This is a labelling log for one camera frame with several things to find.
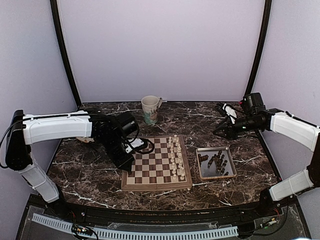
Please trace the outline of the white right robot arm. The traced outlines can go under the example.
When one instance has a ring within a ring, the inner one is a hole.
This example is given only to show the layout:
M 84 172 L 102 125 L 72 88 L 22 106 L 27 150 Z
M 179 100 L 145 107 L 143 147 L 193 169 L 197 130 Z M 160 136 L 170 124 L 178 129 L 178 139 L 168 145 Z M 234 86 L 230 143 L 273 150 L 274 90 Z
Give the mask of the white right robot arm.
M 320 186 L 320 127 L 286 110 L 267 108 L 259 92 L 244 95 L 240 109 L 219 102 L 224 117 L 213 134 L 236 140 L 240 133 L 266 132 L 262 137 L 276 157 L 283 180 L 261 191 L 255 213 L 266 217 L 281 203 Z

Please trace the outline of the metal tray with wooden rim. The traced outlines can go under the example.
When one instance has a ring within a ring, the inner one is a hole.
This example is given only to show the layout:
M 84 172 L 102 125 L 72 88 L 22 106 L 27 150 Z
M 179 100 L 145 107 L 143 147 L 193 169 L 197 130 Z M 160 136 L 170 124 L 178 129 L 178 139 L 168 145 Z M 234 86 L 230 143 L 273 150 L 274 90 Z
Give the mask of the metal tray with wooden rim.
M 231 151 L 227 146 L 197 148 L 196 159 L 202 180 L 227 179 L 237 176 Z

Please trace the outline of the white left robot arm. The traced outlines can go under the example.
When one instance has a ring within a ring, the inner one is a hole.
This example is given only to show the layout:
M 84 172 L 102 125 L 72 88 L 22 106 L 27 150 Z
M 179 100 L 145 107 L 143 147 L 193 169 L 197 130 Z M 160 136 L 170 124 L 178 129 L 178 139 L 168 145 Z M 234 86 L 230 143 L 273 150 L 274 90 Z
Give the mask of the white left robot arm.
M 26 114 L 16 110 L 1 126 L 0 206 L 19 207 L 31 193 L 51 204 L 60 218 L 67 218 L 70 206 L 63 192 L 48 176 L 48 170 L 62 140 L 91 138 L 118 170 L 130 170 L 137 143 L 138 123 L 132 111 L 105 114 L 99 110 L 69 113 Z

